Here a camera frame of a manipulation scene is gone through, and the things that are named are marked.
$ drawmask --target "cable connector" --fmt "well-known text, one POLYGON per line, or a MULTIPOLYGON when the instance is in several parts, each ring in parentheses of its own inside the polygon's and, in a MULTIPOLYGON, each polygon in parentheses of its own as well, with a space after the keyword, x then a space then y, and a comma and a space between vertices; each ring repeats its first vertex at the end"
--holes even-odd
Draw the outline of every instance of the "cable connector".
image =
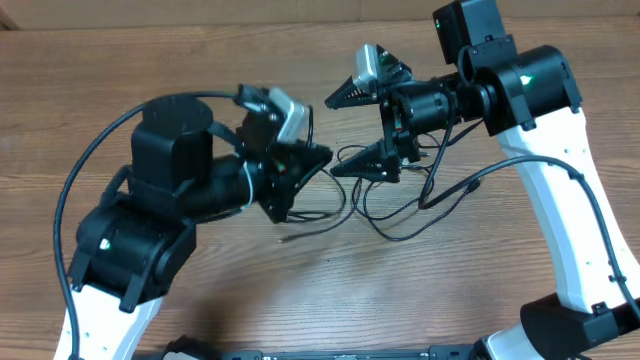
POLYGON ((576 173, 569 172, 569 179, 584 181, 584 174, 580 172, 576 172, 576 173))
POLYGON ((620 276, 609 275, 609 281, 617 282, 617 283, 625 283, 627 282, 627 277, 624 275, 620 275, 620 276))
POLYGON ((483 178, 477 178, 477 179, 473 180, 473 181, 471 182, 471 184, 469 184, 469 185, 467 186, 466 193, 467 193, 467 194, 471 194, 472 192, 474 192, 474 191, 478 190, 478 188, 480 187, 480 185, 482 185, 482 179, 483 179, 483 178))

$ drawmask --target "black plastic bracket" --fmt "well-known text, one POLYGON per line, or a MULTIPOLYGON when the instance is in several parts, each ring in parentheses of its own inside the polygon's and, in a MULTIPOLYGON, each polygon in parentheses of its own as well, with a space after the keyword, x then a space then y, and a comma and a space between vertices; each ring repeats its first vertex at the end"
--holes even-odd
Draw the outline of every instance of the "black plastic bracket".
POLYGON ((123 196, 82 221, 69 268, 74 290, 92 285, 120 298, 120 310, 164 296, 196 247, 195 225, 133 210, 123 196))
POLYGON ((465 46, 478 46, 506 35, 495 0, 457 0, 433 13, 447 64, 465 46))
POLYGON ((533 347, 548 360, 576 357, 640 327, 629 304, 598 304, 594 314, 585 314, 563 307, 557 294, 524 305, 520 319, 533 347))
POLYGON ((491 136, 515 126, 535 129, 537 117, 565 107, 575 111, 582 102, 569 62, 551 46, 483 67, 475 82, 490 90, 492 110, 485 124, 491 136))

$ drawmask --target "wood grain surface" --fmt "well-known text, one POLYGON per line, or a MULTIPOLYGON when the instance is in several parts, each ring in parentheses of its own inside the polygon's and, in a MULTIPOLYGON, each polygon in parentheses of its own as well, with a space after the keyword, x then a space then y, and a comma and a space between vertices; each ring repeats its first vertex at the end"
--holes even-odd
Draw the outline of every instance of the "wood grain surface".
MULTIPOLYGON (((431 19, 452 0, 0 0, 25 30, 431 19)), ((635 16, 639 0, 497 0, 503 16, 635 16)))
MULTIPOLYGON (((520 50, 551 43, 570 59, 602 182, 640 255, 640 18, 505 23, 520 50)), ((158 95, 247 82, 282 86, 315 105, 319 143, 369 144, 381 136, 375 108, 322 106, 365 42, 382 44, 420 78, 454 71, 444 65, 428 21, 0 33, 0 358, 53 355, 64 311, 53 212, 70 168, 107 124, 158 95)), ((217 120, 240 124, 239 109, 212 106, 217 120)), ((131 160, 134 125, 104 143, 71 192, 63 223, 67 263, 79 221, 131 160)), ((215 144, 214 151, 229 149, 215 144)), ((502 159, 496 140, 476 130, 447 151, 436 193, 502 159)), ((399 207, 423 181, 407 173, 400 184, 381 186, 371 195, 373 211, 399 207)), ((333 209, 338 199, 334 185, 318 176, 296 207, 333 209)), ((407 234, 435 212, 385 227, 407 234)), ((182 334, 221 349, 266 351, 469 343, 516 323, 521 305, 554 291, 549 253, 514 170, 490 176, 451 216, 411 241, 385 242, 355 217, 323 236, 278 243, 316 228, 273 225, 259 207, 199 227, 198 248, 140 348, 160 348, 182 334)), ((638 334, 589 355, 637 359, 638 334)))

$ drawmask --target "black cable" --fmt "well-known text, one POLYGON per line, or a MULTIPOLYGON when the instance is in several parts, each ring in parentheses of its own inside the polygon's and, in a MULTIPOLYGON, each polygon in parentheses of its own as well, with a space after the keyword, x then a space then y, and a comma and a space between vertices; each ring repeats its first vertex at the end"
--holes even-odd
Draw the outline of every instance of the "black cable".
POLYGON ((422 144, 418 143, 418 147, 419 147, 420 149, 440 149, 440 147, 442 146, 442 145, 440 144, 440 141, 438 141, 438 139, 437 139, 435 136, 433 136, 433 134, 431 134, 431 133, 426 133, 426 134, 420 134, 420 135, 428 136, 428 137, 430 137, 430 138, 431 138, 431 140, 433 140, 433 142, 435 142, 435 143, 436 143, 436 146, 424 146, 424 145, 422 145, 422 144))
POLYGON ((453 146, 458 143, 458 141, 462 140, 465 136, 469 135, 470 132, 475 130, 478 126, 480 126, 484 122, 484 119, 478 121, 477 123, 469 126, 468 128, 462 130, 458 135, 454 136, 453 139, 449 140, 447 146, 453 146))
POLYGON ((308 133, 307 133, 307 146, 311 146, 313 144, 313 108, 309 106, 309 124, 308 124, 308 133))
MULTIPOLYGON (((460 140, 462 140, 464 137, 469 135, 469 133, 471 133, 473 130, 477 129, 478 126, 480 126, 480 124, 482 124, 483 122, 484 122, 484 119, 478 121, 477 123, 467 127, 463 131, 461 131, 459 134, 454 136, 453 139, 449 140, 449 142, 447 143, 447 147, 457 144, 460 140)), ((440 147, 442 146, 440 144, 440 142, 438 141, 438 139, 435 136, 433 136, 432 134, 427 133, 427 134, 421 134, 421 135, 426 135, 426 136, 430 137, 436 143, 436 145, 432 146, 432 145, 418 144, 420 149, 440 149, 440 147)))
POLYGON ((342 184, 340 184, 340 181, 338 181, 338 179, 336 179, 336 177, 333 176, 333 174, 331 174, 327 170, 320 169, 320 171, 322 171, 324 174, 329 176, 331 178, 331 180, 333 180, 333 182, 338 186, 338 189, 340 190, 340 193, 342 195, 342 201, 340 203, 340 207, 338 208, 338 210, 333 211, 333 212, 328 212, 328 211, 289 211, 289 216, 298 218, 300 220, 288 219, 287 220, 288 223, 302 224, 302 223, 307 223, 307 222, 325 220, 325 219, 328 219, 328 218, 331 218, 333 216, 341 214, 342 211, 344 210, 345 206, 347 205, 347 193, 344 190, 344 188, 342 187, 342 184), (317 216, 317 217, 309 217, 307 215, 319 215, 319 216, 317 216))
MULTIPOLYGON (((367 189, 364 192, 364 196, 363 196, 363 207, 366 207, 366 202, 367 202, 367 198, 369 197, 369 191, 371 191, 373 184, 375 184, 374 182, 372 182, 371 184, 369 184, 369 187, 367 187, 367 189)), ((431 193, 433 191, 433 189, 435 188, 435 181, 431 183, 431 188, 429 189, 429 193, 431 193)), ((362 215, 363 217, 365 217, 367 220, 369 221, 384 221, 384 220, 389 220, 392 217, 400 214, 401 212, 405 211, 406 209, 408 209, 411 205, 417 203, 420 200, 420 198, 415 198, 411 201, 409 201, 408 203, 406 203, 404 206, 402 206, 401 208, 399 208, 398 210, 392 212, 389 215, 386 216, 380 216, 380 217, 373 217, 371 215, 369 215, 369 213, 366 211, 366 209, 360 210, 360 208, 358 208, 357 204, 355 204, 356 206, 356 211, 358 211, 358 213, 360 213, 360 215, 362 215)))
MULTIPOLYGON (((176 94, 174 96, 193 96, 193 97, 215 97, 215 98, 235 98, 235 94, 226 93, 226 92, 217 92, 217 91, 199 91, 199 92, 187 92, 176 94)), ((116 121, 114 121, 111 125, 109 125, 106 129, 102 131, 98 137, 96 137, 91 144, 84 151, 82 156, 78 159, 76 164, 71 169, 67 180, 64 183, 62 191, 60 192, 60 197, 58 199, 58 205, 56 207, 56 212, 53 221, 53 251, 56 263, 56 272, 58 275, 58 280, 60 282, 60 286, 62 288, 62 296, 64 297, 64 301, 67 305, 67 311, 69 312, 69 323, 71 326, 71 355, 69 359, 77 360, 80 355, 80 330, 78 327, 78 314, 76 312, 75 305, 73 303, 73 296, 71 295, 71 289, 69 288, 69 281, 67 279, 66 270, 64 268, 64 257, 62 254, 62 241, 61 241, 61 225, 62 225, 62 215, 64 213, 64 206, 67 202, 67 196, 71 191, 71 186, 75 181, 78 173, 87 162, 91 154, 95 151, 95 149, 111 134, 115 129, 120 127, 123 123, 133 118, 136 114, 141 112, 146 103, 140 104, 135 108, 129 110, 116 121)))
POLYGON ((340 154, 342 154, 343 151, 348 150, 348 149, 366 149, 367 147, 364 145, 347 145, 345 147, 343 147, 342 149, 338 150, 338 152, 336 153, 336 159, 338 159, 338 162, 342 162, 342 157, 340 156, 340 154))
POLYGON ((243 212, 244 212, 243 208, 235 209, 235 210, 229 210, 229 211, 223 212, 221 214, 214 214, 214 215, 209 215, 209 216, 205 216, 203 218, 196 219, 196 220, 194 220, 194 222, 196 224, 206 224, 206 223, 210 223, 210 222, 215 222, 215 221, 228 219, 230 217, 234 217, 236 215, 240 215, 243 212))
POLYGON ((433 167, 433 165, 429 165, 429 166, 422 166, 422 165, 413 165, 413 164, 409 164, 409 165, 401 165, 400 166, 400 170, 409 170, 409 171, 431 171, 431 168, 433 167))
POLYGON ((447 125, 447 131, 444 133, 444 139, 442 140, 442 147, 438 151, 438 155, 436 156, 436 160, 433 162, 433 168, 429 172, 429 176, 427 177, 427 181, 424 183, 422 187, 422 191, 420 192, 420 201, 418 202, 418 208, 424 210, 423 203, 429 197, 429 188, 432 186, 436 172, 438 171, 438 167, 442 162, 442 158, 444 157, 444 152, 447 149, 447 144, 449 143, 449 138, 451 137, 451 133, 453 132, 454 119, 449 119, 449 124, 447 125))
MULTIPOLYGON (((354 191, 355 191, 356 188, 358 188, 358 199, 359 199, 360 198, 360 190, 362 189, 362 179, 361 178, 359 178, 356 181, 356 183, 354 185, 354 191)), ((303 238, 303 237, 320 235, 320 234, 324 234, 326 232, 329 232, 329 231, 339 227, 340 225, 344 224, 347 220, 349 220, 349 218, 351 217, 351 215, 353 215, 354 212, 355 212, 355 207, 351 207, 351 211, 349 211, 347 216, 345 216, 342 220, 338 221, 337 223, 331 225, 330 227, 328 227, 326 229, 310 231, 310 232, 303 233, 303 234, 289 235, 289 236, 286 236, 286 237, 282 238, 280 240, 280 242, 281 243, 291 242, 293 240, 300 239, 300 238, 303 238)))
POLYGON ((567 173, 569 173, 570 179, 576 180, 578 184, 580 184, 580 186, 582 187, 582 189, 584 190, 587 196, 587 199, 589 200, 589 203, 591 204, 591 208, 593 209, 596 222, 598 223, 598 228, 600 229, 600 234, 602 235, 602 240, 604 242, 607 256, 609 258, 609 262, 613 270, 613 277, 611 278, 611 281, 615 281, 618 283, 618 286, 620 287, 620 291, 622 292, 622 295, 624 296, 625 300, 629 303, 629 306, 633 310, 633 313, 638 319, 638 321, 640 321, 640 307, 638 307, 638 305, 636 304, 635 299, 633 298, 633 296, 631 295, 631 292, 629 291, 629 288, 627 287, 626 278, 622 274, 622 270, 620 269, 620 264, 618 263, 618 260, 616 258, 616 254, 613 249, 613 243, 611 242, 611 237, 609 235, 609 230, 607 229, 607 224, 606 224, 606 221, 604 220, 604 216, 602 215, 602 210, 600 209, 600 205, 598 204, 598 199, 593 193, 593 190, 589 186, 589 183, 586 181, 584 175, 580 173, 578 170, 576 170, 573 166, 567 164, 566 162, 560 159, 556 159, 548 156, 539 156, 539 155, 525 155, 525 156, 504 160, 502 162, 499 162, 497 164, 484 168, 476 172, 475 174, 467 177, 466 179, 460 181, 458 184, 454 185, 449 190, 444 191, 435 199, 429 201, 427 204, 425 204, 425 207, 431 208, 437 205, 438 203, 445 200, 449 196, 462 190, 464 187, 469 186, 474 181, 478 181, 479 179, 493 172, 496 172, 498 170, 501 170, 513 165, 529 163, 529 162, 542 162, 542 163, 547 163, 549 165, 555 165, 555 166, 561 167, 562 169, 567 171, 567 173))
MULTIPOLYGON (((461 196, 456 200, 456 202, 455 202, 455 203, 453 203, 453 205, 452 205, 452 206, 451 206, 447 211, 445 211, 444 213, 440 214, 440 215, 439 215, 438 217, 436 217, 435 219, 433 219, 433 220, 429 221, 428 223, 426 223, 423 227, 421 227, 420 229, 418 229, 418 230, 417 230, 417 231, 415 231, 414 233, 409 234, 409 235, 406 235, 406 236, 402 236, 402 237, 393 237, 393 236, 387 235, 387 234, 385 234, 385 233, 384 233, 384 231, 382 231, 382 230, 381 230, 381 229, 380 229, 380 228, 375 224, 374 218, 372 218, 372 217, 369 215, 369 212, 368 212, 368 209, 367 209, 367 202, 366 202, 366 198, 364 198, 364 199, 363 199, 362 207, 363 207, 363 209, 364 209, 364 213, 366 214, 366 216, 365 216, 365 217, 366 217, 366 218, 367 218, 367 220, 369 221, 369 224, 371 225, 371 227, 373 227, 373 229, 374 229, 374 230, 375 230, 375 231, 376 231, 380 236, 382 236, 383 238, 385 238, 385 239, 387 239, 387 240, 389 240, 389 241, 392 241, 392 242, 402 242, 402 241, 406 241, 406 240, 413 239, 414 237, 416 237, 416 236, 420 235, 423 231, 427 230, 429 227, 433 226, 434 224, 436 224, 436 223, 437 223, 437 222, 439 222, 440 220, 442 220, 442 219, 446 218, 447 216, 449 216, 449 214, 451 214, 451 213, 456 209, 456 207, 460 204, 460 202, 462 202, 462 200, 463 200, 467 195, 469 195, 472 191, 473 191, 473 190, 471 190, 471 189, 469 189, 469 188, 468 188, 467 190, 465 190, 465 191, 462 193, 462 195, 461 195, 461 196)), ((418 200, 419 200, 419 199, 413 200, 411 203, 407 204, 407 206, 405 206, 405 208, 406 208, 406 207, 408 207, 408 206, 410 206, 411 204, 416 203, 418 200)))
POLYGON ((109 181, 109 184, 107 184, 107 187, 102 192, 102 196, 100 197, 100 204, 109 201, 118 195, 120 186, 124 184, 130 173, 131 169, 129 165, 125 165, 121 167, 120 170, 118 170, 116 175, 111 179, 111 181, 109 181))

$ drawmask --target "black cylinder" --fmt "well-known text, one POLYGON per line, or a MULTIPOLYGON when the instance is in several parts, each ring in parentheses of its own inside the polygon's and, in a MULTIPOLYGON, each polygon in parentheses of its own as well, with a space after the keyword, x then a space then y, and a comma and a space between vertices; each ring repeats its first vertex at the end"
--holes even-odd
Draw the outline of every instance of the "black cylinder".
POLYGON ((162 250, 172 243, 184 226, 159 219, 123 202, 100 206, 80 223, 76 232, 78 249, 92 257, 84 282, 99 283, 123 293, 131 274, 142 274, 162 250))
POLYGON ((563 96, 566 60, 557 49, 542 46, 520 55, 512 70, 523 82, 524 97, 533 117, 566 106, 563 96))
POLYGON ((405 109, 409 109, 409 126, 418 134, 425 134, 447 126, 449 119, 449 100, 437 90, 409 94, 405 109))
POLYGON ((192 218, 209 216, 228 210, 238 209, 256 201, 264 188, 263 165, 255 161, 247 162, 251 177, 251 188, 244 169, 244 161, 235 155, 215 159, 211 166, 210 180, 183 195, 184 213, 192 218))

